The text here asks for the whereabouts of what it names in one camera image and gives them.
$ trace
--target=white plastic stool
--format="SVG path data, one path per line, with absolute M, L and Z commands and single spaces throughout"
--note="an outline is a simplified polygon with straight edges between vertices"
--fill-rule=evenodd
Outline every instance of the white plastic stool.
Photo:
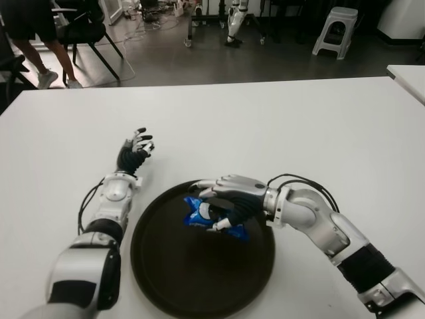
M 359 12 L 356 9 L 334 7 L 327 16 L 326 23 L 320 37 L 317 38 L 313 54 L 317 55 L 320 49 L 332 50 L 338 52 L 337 60 L 343 60 L 351 44 L 351 35 L 354 31 L 354 25 L 357 21 L 358 13 Z M 335 22 L 342 22 L 345 25 L 344 37 L 340 45 L 332 45 L 331 43 L 325 42 L 325 38 L 329 34 L 329 31 Z

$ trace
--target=chair leg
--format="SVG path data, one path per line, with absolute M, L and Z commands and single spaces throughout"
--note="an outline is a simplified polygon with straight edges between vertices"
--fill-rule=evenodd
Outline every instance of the chair leg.
M 64 49 L 65 49 L 66 52 L 68 52 L 68 45 L 64 45 Z M 62 82 L 66 86 L 66 72 L 65 72 L 65 70 L 62 71 Z
M 299 8 L 298 8 L 296 17 L 299 17 L 301 15 L 302 9 L 303 9 L 303 5 L 300 5 Z
M 419 62 L 420 58 L 422 58 L 423 56 L 425 56 L 425 51 L 421 52 L 420 55 L 418 55 L 418 57 L 415 59 L 415 62 Z
M 272 30 L 272 0 L 268 1 L 268 26 L 267 32 L 270 33 Z
M 74 45 L 72 46 L 72 63 L 76 65 L 76 61 L 77 61 L 77 44 L 74 43 Z
M 107 40 L 110 42 L 110 44 L 112 45 L 112 47 L 115 49 L 115 51 L 117 51 L 118 55 L 121 58 L 124 58 L 121 51 L 118 50 L 117 46 L 115 45 L 115 43 L 113 42 L 113 40 L 111 39 L 111 37 L 109 36 L 109 34 L 105 33 L 105 37 L 107 38 Z
M 349 26 L 347 26 L 347 25 L 345 26 L 344 37 L 343 37 L 343 40 L 341 41 L 341 50 L 338 53 L 337 60 L 343 60 L 345 58 L 345 55 L 348 52 L 348 49 L 349 49 L 350 44 L 351 44 L 351 36 L 353 35 L 353 32 L 354 32 L 355 22 L 356 21 L 354 21 Z
M 20 72 L 16 72 L 15 76 L 25 85 L 30 86 L 33 90 L 36 90 L 37 88 L 35 87 L 35 85 L 33 83 L 30 82 L 30 80 L 27 79 L 27 77 L 20 73 Z
M 88 43 L 88 45 L 90 46 L 90 48 L 92 48 L 92 50 L 96 53 L 96 55 L 98 56 L 98 58 L 104 63 L 104 65 L 112 73 L 112 75 L 114 76 L 114 78 L 116 78 L 117 80 L 119 80 L 120 77 L 115 73 L 115 71 L 113 70 L 113 68 L 111 68 L 111 66 L 108 64 L 108 62 L 106 62 L 105 58 L 100 54 L 100 52 L 98 51 L 98 49 L 96 49 L 96 47 L 94 46 L 94 44 L 93 43 Z
M 312 52 L 313 55 L 317 55 L 319 53 L 319 51 L 322 49 L 322 45 L 325 42 L 326 36 L 327 36 L 328 32 L 330 31 L 334 22 L 335 21 L 333 21 L 329 18 L 326 18 L 325 26 L 323 27 L 319 37 L 316 40 L 316 44 L 314 45 L 314 49 L 313 49 L 313 52 Z
M 6 83 L 6 104 L 7 106 L 11 105 L 12 103 L 12 89 L 13 85 L 15 83 L 15 75 L 12 73 L 10 79 Z
M 262 26 L 261 26 L 260 22 L 258 21 L 258 19 L 256 18 L 256 16 L 253 15 L 253 14 L 250 14 L 249 17 L 252 20 L 252 22 L 254 23 L 257 31 L 261 34 L 261 38 L 265 39 L 266 36 L 267 36 L 267 32 L 264 31 L 264 29 L 262 28 Z

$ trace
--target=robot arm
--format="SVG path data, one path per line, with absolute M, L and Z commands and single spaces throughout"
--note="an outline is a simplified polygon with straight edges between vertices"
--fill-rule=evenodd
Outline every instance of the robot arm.
M 200 181 L 192 188 L 204 189 L 199 195 L 204 199 L 217 196 L 234 203 L 234 212 L 214 225 L 217 231 L 265 211 L 269 226 L 289 224 L 306 234 L 379 318 L 407 318 L 413 308 L 418 318 L 425 315 L 425 293 L 420 287 L 393 267 L 344 215 L 330 209 L 318 192 L 286 186 L 274 189 L 237 175 Z
M 48 280 L 47 304 L 31 310 L 25 319 L 95 318 L 110 309 L 120 292 L 120 244 L 141 178 L 136 169 L 154 149 L 152 136 L 136 131 L 126 140 L 117 170 L 103 179 L 100 206 L 87 228 L 58 257 Z

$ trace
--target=white cabinet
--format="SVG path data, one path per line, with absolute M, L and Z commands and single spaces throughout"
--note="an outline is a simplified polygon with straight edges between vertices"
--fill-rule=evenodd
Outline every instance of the white cabinet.
M 425 33 L 425 0 L 392 0 L 378 29 L 392 39 L 421 39 Z
M 113 25 L 122 14 L 121 0 L 100 0 L 100 3 L 105 13 L 106 22 Z

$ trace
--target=black cable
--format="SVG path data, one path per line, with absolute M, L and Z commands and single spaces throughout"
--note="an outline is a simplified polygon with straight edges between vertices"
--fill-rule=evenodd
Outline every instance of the black cable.
M 328 201 L 328 203 L 330 204 L 332 210 L 336 211 L 337 213 L 339 213 L 339 207 L 338 204 L 336 202 L 336 200 L 333 198 L 332 194 L 326 189 L 324 188 L 322 185 L 316 183 L 315 181 L 312 181 L 308 178 L 302 177 L 302 176 L 298 176 L 298 175 L 294 175 L 294 174 L 281 174 L 278 175 L 276 177 L 273 177 L 270 181 L 268 181 L 267 186 L 270 186 L 270 184 L 277 180 L 278 178 L 281 177 L 295 177 L 298 179 L 291 179 L 289 181 L 285 181 L 282 184 L 280 184 L 280 186 L 278 187 L 278 191 L 280 191 L 282 189 L 283 186 L 288 185 L 288 184 L 292 184 L 292 183 L 302 183 L 302 184 L 306 184 L 309 185 L 310 187 L 316 189 L 318 192 L 320 192 L 320 194 L 322 194 L 322 196 L 324 196 L 324 198 Z
M 88 204 L 91 202 L 91 200 L 93 199 L 94 195 L 96 194 L 98 188 L 100 186 L 102 186 L 104 183 L 105 178 L 102 178 L 99 182 L 99 184 L 97 184 L 96 186 L 94 186 L 85 196 L 85 198 L 83 199 L 81 206 L 80 206 L 80 211 L 78 212 L 78 234 L 80 234 L 80 232 L 84 231 L 84 228 L 82 226 L 82 214 L 84 212 L 84 210 L 86 209 L 86 207 L 88 206 Z

